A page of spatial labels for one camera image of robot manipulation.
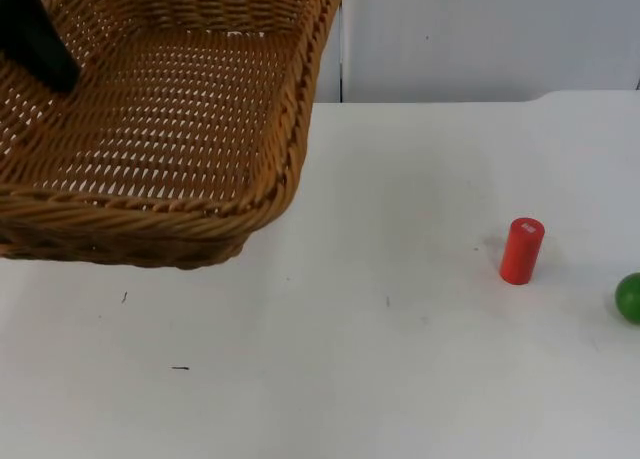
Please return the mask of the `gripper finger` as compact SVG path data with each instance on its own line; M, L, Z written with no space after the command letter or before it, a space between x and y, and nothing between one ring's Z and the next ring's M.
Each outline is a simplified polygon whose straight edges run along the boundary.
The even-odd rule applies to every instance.
M1 0L1 49L55 92L69 93L77 84L81 68L42 0Z

